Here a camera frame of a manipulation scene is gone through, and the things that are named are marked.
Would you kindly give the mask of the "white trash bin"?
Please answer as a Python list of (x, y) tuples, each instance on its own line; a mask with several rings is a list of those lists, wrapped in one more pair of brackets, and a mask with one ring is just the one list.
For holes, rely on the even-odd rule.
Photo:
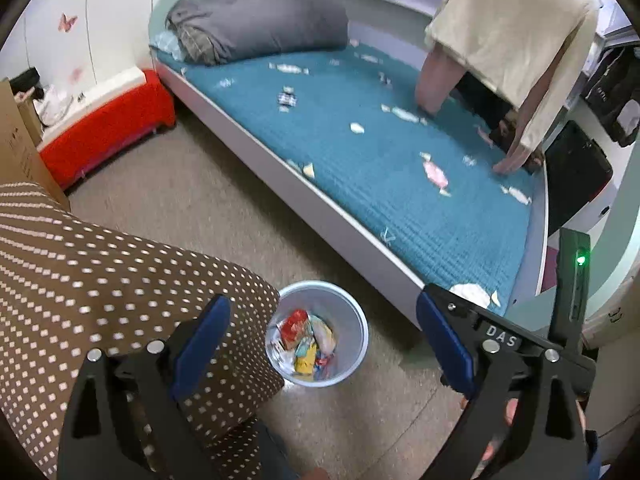
[(272, 367), (289, 382), (309, 388), (344, 382), (363, 361), (368, 344), (367, 319), (355, 298), (322, 281), (281, 289), (265, 336)]

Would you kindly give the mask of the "brown dotted tablecloth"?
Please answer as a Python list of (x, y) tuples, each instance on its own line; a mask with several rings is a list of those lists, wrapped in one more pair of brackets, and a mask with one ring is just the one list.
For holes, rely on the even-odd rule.
[(226, 479), (258, 479), (257, 412), (283, 385), (265, 352), (277, 289), (229, 261), (81, 221), (41, 186), (1, 188), (1, 411), (29, 459), (58, 474), (85, 354), (140, 350), (213, 297), (230, 323), (183, 411)]

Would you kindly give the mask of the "pink candy wrapper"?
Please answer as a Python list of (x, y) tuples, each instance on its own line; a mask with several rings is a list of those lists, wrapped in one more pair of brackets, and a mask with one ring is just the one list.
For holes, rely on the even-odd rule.
[(446, 174), (432, 161), (432, 156), (428, 153), (420, 153), (422, 158), (423, 170), (427, 176), (427, 179), (438, 188), (438, 192), (442, 196), (449, 196), (448, 185), (449, 181)]

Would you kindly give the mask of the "teal bed mattress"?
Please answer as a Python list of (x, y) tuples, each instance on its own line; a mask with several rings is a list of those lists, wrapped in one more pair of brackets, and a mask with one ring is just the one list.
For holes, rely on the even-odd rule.
[[(472, 284), (505, 314), (525, 254), (535, 181), (494, 170), (501, 151), (455, 100), (416, 107), (416, 70), (365, 44), (221, 66), (160, 62), (355, 218), (424, 281)], [(427, 179), (420, 153), (446, 174)]]

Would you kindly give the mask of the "tall cardboard box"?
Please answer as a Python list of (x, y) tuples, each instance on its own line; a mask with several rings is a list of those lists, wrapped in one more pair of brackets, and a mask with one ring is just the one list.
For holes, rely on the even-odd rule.
[(1, 183), (35, 182), (65, 210), (70, 210), (70, 201), (51, 176), (32, 142), (6, 79), (1, 81), (0, 98)]

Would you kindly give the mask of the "red storage bench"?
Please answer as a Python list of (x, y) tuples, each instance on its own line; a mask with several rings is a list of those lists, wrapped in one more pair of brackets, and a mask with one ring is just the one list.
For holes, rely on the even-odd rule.
[(152, 131), (176, 124), (170, 92), (154, 70), (143, 73), (144, 84), (81, 118), (39, 151), (62, 190)]

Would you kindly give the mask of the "white plastic bag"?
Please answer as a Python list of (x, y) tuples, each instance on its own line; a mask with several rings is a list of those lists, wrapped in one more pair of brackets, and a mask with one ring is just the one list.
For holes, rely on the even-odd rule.
[(40, 122), (47, 128), (55, 126), (67, 114), (73, 104), (73, 95), (53, 84), (43, 89), (41, 99), (34, 99), (34, 107)]

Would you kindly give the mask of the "beige hanging shirt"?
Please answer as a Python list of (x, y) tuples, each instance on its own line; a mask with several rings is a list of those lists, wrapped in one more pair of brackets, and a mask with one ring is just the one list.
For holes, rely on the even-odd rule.
[(518, 113), (497, 174), (525, 165), (573, 89), (596, 36), (599, 0), (442, 0), (425, 29), (416, 102), (436, 115), (465, 74)]

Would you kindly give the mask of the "grey folded quilt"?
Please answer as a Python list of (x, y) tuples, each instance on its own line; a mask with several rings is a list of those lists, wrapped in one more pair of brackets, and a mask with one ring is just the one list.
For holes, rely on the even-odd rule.
[(347, 13), (334, 0), (182, 0), (167, 25), (189, 62), (208, 66), (348, 44)]

